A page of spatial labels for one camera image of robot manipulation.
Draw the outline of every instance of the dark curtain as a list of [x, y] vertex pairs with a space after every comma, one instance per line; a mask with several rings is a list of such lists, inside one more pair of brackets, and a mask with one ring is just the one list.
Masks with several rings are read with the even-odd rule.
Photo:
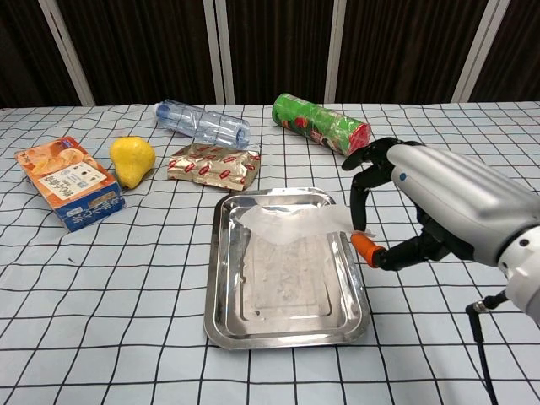
[[203, 0], [58, 0], [98, 105], [214, 103]]
[[333, 0], [227, 0], [237, 104], [322, 102]]
[[0, 2], [0, 108], [80, 105], [37, 0]]
[[347, 2], [336, 102], [450, 101], [486, 3]]
[[540, 2], [512, 0], [471, 101], [540, 100]]

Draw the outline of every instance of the metal tray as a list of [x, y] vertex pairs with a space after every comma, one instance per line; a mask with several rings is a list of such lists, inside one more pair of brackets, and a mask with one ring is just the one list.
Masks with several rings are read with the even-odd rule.
[[292, 212], [334, 203], [315, 188], [231, 194], [218, 202], [204, 313], [204, 328], [215, 344], [311, 346], [351, 342], [364, 332], [368, 305], [344, 233], [273, 245], [278, 250], [270, 254], [272, 246], [237, 220], [256, 205]]

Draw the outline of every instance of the robotic hand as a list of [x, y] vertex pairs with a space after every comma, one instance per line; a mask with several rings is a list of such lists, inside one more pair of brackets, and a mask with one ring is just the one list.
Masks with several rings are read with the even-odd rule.
[[[355, 151], [343, 169], [352, 170], [363, 162], [372, 166], [353, 178], [350, 207], [354, 228], [365, 230], [369, 189], [389, 181], [413, 201], [417, 220], [424, 226], [419, 236], [388, 250], [354, 234], [354, 247], [371, 267], [400, 270], [440, 260], [449, 253], [497, 266], [508, 278], [500, 298], [507, 297], [540, 322], [537, 194], [467, 156], [395, 138], [379, 139]], [[482, 306], [486, 301], [476, 304]]]

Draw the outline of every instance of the orange fingertip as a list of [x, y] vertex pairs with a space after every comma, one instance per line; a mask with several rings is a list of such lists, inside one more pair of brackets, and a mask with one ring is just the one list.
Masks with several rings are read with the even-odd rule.
[[377, 267], [373, 263], [373, 255], [376, 251], [384, 249], [382, 246], [378, 246], [364, 234], [352, 234], [351, 243], [354, 249], [367, 261], [370, 267]]

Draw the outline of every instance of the clear plastic bottle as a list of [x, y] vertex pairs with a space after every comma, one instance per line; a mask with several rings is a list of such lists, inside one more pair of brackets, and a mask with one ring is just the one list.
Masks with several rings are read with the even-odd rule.
[[226, 116], [200, 107], [165, 100], [154, 105], [158, 122], [199, 141], [243, 149], [249, 143], [249, 124], [234, 116]]

